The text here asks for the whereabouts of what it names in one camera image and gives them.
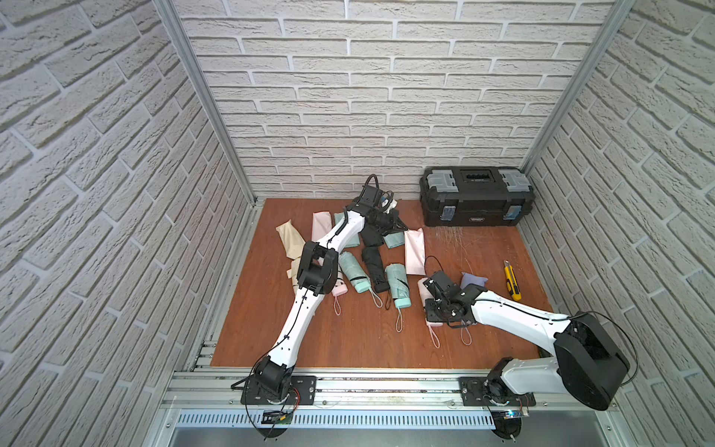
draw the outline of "pink fabric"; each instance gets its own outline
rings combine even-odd
[[[417,281],[417,289],[420,291],[420,299],[422,300],[422,307],[425,307],[425,301],[429,300],[430,298],[434,298],[432,294],[430,293],[429,290],[427,290],[427,287],[425,286],[425,281],[429,280],[430,278],[424,277],[421,280]],[[432,323],[430,321],[427,321],[425,319],[425,323],[427,323],[427,326],[431,326],[433,328],[436,328],[438,326],[441,326],[442,323]]]
[[[329,211],[319,211],[313,213],[313,228],[310,239],[317,242],[332,229],[332,218]]]
[[[425,233],[405,231],[405,270],[408,275],[425,275]]]

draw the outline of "tool box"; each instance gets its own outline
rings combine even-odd
[[[514,167],[431,167],[420,178],[420,201],[428,227],[516,225],[534,191]]]

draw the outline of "wooden platform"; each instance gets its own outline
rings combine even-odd
[[[266,200],[236,293],[226,317],[212,366],[250,367],[275,342],[293,303],[293,289],[285,271],[290,259],[275,227],[292,219],[304,239],[310,239],[312,214],[339,212],[347,200]],[[400,201],[400,216],[412,229],[423,227],[420,204]],[[427,255],[436,256],[445,272],[457,282],[461,272],[489,278],[487,287],[508,297],[503,261],[514,267],[523,293],[522,303],[551,310],[526,247],[515,227],[423,227]],[[349,248],[361,259],[361,247]],[[404,247],[380,247],[385,266],[405,262]],[[438,269],[428,261],[428,274]],[[502,357],[537,358],[536,346],[510,333],[483,325],[470,327],[473,342],[464,346],[460,331],[436,328],[437,349],[425,325],[425,312],[417,289],[418,276],[408,276],[412,306],[403,309],[402,333],[395,332],[397,310],[378,309],[369,293],[352,287],[338,299],[342,314],[333,311],[327,295],[305,334],[298,367],[319,368],[492,368]],[[383,293],[383,300],[388,297]]]

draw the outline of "brick wall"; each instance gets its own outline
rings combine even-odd
[[[715,442],[713,8],[638,0],[519,225],[560,310],[606,313],[634,339],[641,371],[617,401],[641,445]]]
[[[175,0],[255,192],[518,165],[611,2]]]
[[[72,3],[0,3],[0,446],[139,443],[246,205],[153,4]]]

